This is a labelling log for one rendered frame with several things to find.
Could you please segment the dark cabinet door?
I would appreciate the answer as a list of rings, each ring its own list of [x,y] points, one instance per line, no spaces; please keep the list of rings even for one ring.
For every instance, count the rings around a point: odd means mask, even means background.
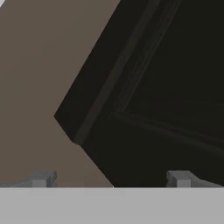
[[[120,0],[55,119],[113,186],[224,186],[224,0]]]

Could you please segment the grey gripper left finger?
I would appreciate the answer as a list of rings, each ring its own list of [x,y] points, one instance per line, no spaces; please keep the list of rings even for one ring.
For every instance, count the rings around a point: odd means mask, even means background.
[[[56,171],[35,171],[29,177],[10,183],[0,183],[0,187],[56,187]]]

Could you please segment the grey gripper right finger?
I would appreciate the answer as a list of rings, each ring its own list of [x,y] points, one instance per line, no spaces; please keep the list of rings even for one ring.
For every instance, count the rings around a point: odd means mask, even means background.
[[[167,187],[220,187],[215,183],[200,179],[190,171],[168,171]]]

